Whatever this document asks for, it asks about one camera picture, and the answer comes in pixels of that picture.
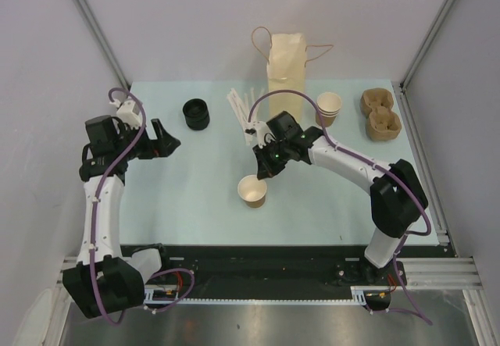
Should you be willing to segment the brown paper coffee cup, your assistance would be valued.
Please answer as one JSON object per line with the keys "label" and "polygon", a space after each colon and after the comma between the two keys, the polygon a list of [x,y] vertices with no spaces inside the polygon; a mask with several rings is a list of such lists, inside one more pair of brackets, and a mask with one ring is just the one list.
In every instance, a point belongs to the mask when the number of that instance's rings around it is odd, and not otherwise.
{"label": "brown paper coffee cup", "polygon": [[237,194],[250,208],[257,209],[266,201],[267,183],[256,175],[243,177],[237,185]]}

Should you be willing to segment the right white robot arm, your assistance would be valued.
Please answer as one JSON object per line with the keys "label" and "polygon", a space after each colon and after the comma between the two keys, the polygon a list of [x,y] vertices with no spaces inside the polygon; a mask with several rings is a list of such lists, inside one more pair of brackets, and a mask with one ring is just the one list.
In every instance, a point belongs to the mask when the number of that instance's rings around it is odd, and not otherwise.
{"label": "right white robot arm", "polygon": [[429,202],[411,163],[379,162],[334,141],[323,129],[302,129],[288,112],[267,122],[246,124],[245,133],[257,137],[253,147],[257,178],[275,177],[291,160],[328,169],[370,196],[373,236],[364,251],[361,277],[379,284],[388,276],[388,263],[419,218],[426,224]]}

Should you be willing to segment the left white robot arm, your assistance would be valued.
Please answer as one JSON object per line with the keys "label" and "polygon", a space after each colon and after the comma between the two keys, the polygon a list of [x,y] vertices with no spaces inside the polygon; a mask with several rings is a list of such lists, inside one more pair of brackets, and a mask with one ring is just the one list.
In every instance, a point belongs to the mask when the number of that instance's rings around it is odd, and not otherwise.
{"label": "left white robot arm", "polygon": [[130,260],[124,259],[120,247],[120,203],[128,162],[167,157],[180,146],[159,119],[151,123],[154,139],[115,116],[85,123],[89,142],[79,169],[86,199],[84,236],[77,263],[63,271],[62,283],[89,319],[141,305],[146,282],[161,284],[173,273],[161,244],[136,249]]}

